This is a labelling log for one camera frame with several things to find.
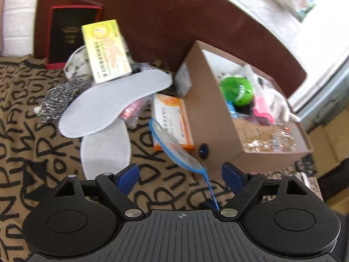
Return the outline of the white felt insole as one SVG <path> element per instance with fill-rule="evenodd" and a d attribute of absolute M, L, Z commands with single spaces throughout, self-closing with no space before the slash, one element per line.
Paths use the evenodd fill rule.
<path fill-rule="evenodd" d="M 105 129 L 83 137 L 80 157 L 87 180 L 126 168 L 130 164 L 131 143 L 125 122 L 116 119 Z"/>
<path fill-rule="evenodd" d="M 151 69 L 96 85 L 65 109 L 58 122 L 60 133 L 67 138 L 97 133 L 134 101 L 169 88 L 172 81 L 171 74 Z"/>

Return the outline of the red framed black box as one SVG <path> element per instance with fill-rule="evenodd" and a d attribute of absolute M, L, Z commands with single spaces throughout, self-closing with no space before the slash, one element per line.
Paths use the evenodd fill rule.
<path fill-rule="evenodd" d="M 70 55 L 84 45 L 82 26 L 99 21 L 98 5 L 54 5 L 48 23 L 46 58 L 48 69 L 60 69 Z"/>

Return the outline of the yellow green medicine box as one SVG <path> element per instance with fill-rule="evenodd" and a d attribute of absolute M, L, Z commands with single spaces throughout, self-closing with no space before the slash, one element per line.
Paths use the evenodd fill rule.
<path fill-rule="evenodd" d="M 105 83 L 131 74 L 132 69 L 116 20 L 84 25 L 82 34 L 96 83 Z"/>

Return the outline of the lower white felt insole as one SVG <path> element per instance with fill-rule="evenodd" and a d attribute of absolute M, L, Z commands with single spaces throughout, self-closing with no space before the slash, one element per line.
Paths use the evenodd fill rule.
<path fill-rule="evenodd" d="M 116 119 L 105 129 L 83 137 L 80 157 L 87 180 L 126 168 L 130 164 L 131 143 L 125 122 Z"/>

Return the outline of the green plastic mosquito repeller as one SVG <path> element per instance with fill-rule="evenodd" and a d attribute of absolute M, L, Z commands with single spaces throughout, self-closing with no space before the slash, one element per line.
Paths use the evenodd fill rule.
<path fill-rule="evenodd" d="M 225 100 L 234 106 L 247 106 L 254 98 L 253 85 L 244 77 L 227 77 L 219 83 L 219 88 Z"/>

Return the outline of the blue hoop fishing net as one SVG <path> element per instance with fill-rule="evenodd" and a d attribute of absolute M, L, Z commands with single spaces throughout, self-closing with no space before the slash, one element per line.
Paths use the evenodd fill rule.
<path fill-rule="evenodd" d="M 168 133 L 154 118 L 149 122 L 150 131 L 153 137 L 160 144 L 163 152 L 178 166 L 192 173 L 201 174 L 204 177 L 208 189 L 213 199 L 213 206 L 219 210 L 219 204 L 210 186 L 210 180 L 206 168 L 192 157 L 179 143 L 179 141 Z"/>

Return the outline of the steel wool scrubber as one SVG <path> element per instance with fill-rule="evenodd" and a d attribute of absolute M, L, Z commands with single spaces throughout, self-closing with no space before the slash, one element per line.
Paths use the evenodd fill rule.
<path fill-rule="evenodd" d="M 89 89 L 91 84 L 92 81 L 88 77 L 74 76 L 69 81 L 49 89 L 41 104 L 33 111 L 42 122 L 54 122 L 62 116 L 79 92 Z"/>

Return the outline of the pink plastic packet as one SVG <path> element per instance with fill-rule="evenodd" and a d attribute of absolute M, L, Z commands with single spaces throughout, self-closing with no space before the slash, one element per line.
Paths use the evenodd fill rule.
<path fill-rule="evenodd" d="M 126 125 L 128 125 L 128 127 L 136 128 L 140 114 L 151 103 L 152 98 L 153 97 L 149 95 L 147 97 L 137 99 L 122 111 L 119 118 L 122 119 L 126 123 Z"/>

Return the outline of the floral cloth pouch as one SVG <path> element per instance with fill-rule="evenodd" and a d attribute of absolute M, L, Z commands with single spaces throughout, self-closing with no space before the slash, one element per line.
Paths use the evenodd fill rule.
<path fill-rule="evenodd" d="M 79 47 L 70 55 L 63 71 L 67 80 L 71 80 L 74 76 L 80 78 L 93 77 L 85 45 Z"/>

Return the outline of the orange white medicine box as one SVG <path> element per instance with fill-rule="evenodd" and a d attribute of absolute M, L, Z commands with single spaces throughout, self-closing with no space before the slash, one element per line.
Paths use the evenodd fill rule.
<path fill-rule="evenodd" d="M 188 152 L 194 152 L 192 133 L 183 99 L 155 94 L 151 104 L 151 117 L 173 135 Z"/>

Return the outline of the dark red wooden headboard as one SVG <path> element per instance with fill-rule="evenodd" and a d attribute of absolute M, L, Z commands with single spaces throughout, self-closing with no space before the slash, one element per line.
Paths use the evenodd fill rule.
<path fill-rule="evenodd" d="M 268 74 L 289 97 L 306 72 L 287 48 L 255 19 L 227 0 L 38 0 L 34 56 L 45 58 L 50 9 L 96 4 L 101 20 L 116 20 L 131 57 L 161 60 L 176 71 L 195 41 L 232 54 Z"/>

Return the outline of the brown cardboard storage box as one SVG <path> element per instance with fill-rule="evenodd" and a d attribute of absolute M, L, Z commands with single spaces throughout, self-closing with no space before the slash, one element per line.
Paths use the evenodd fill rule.
<path fill-rule="evenodd" d="M 243 107 L 234 106 L 225 100 L 219 83 L 230 76 L 243 77 L 241 69 L 247 64 L 222 50 L 196 41 L 175 77 L 178 95 L 185 102 L 195 146 L 192 155 L 205 166 L 212 179 L 221 175 L 221 167 L 225 162 L 232 163 L 246 173 L 269 173 L 283 170 L 313 151 L 300 122 L 277 120 L 275 124 L 269 124 L 266 119 L 253 114 L 254 99 Z M 270 83 L 268 86 L 273 86 L 284 96 L 273 78 L 250 66 L 254 73 Z M 288 126 L 297 145 L 296 151 L 245 152 L 237 134 L 235 119 L 247 119 L 261 125 Z"/>

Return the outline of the white glove pink cuff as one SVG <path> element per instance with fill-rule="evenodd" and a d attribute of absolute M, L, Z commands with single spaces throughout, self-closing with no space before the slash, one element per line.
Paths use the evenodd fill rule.
<path fill-rule="evenodd" d="M 269 124 L 275 123 L 274 117 L 272 116 L 272 113 L 270 111 L 270 107 L 266 104 L 263 95 L 255 93 L 254 106 L 252 111 L 256 117 L 266 119 Z"/>

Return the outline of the cardboard cartons beside bed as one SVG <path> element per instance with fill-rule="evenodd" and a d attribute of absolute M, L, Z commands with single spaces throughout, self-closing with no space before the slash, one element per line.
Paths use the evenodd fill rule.
<path fill-rule="evenodd" d="M 314 129 L 313 144 L 316 179 L 323 200 L 331 209 L 348 214 L 348 108 L 327 125 Z"/>

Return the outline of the packaged brown insoles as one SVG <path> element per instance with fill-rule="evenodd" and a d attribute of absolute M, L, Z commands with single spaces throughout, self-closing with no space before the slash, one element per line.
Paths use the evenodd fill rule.
<path fill-rule="evenodd" d="M 295 152 L 297 145 L 291 129 L 283 124 L 261 125 L 247 119 L 235 119 L 237 134 L 245 152 Z"/>

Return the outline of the upper white felt insole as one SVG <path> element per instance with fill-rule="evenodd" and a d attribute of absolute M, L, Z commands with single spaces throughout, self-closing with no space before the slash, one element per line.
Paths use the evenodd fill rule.
<path fill-rule="evenodd" d="M 151 69 L 96 85 L 65 109 L 58 122 L 60 133 L 67 138 L 97 133 L 134 101 L 169 88 L 172 81 L 171 74 Z"/>

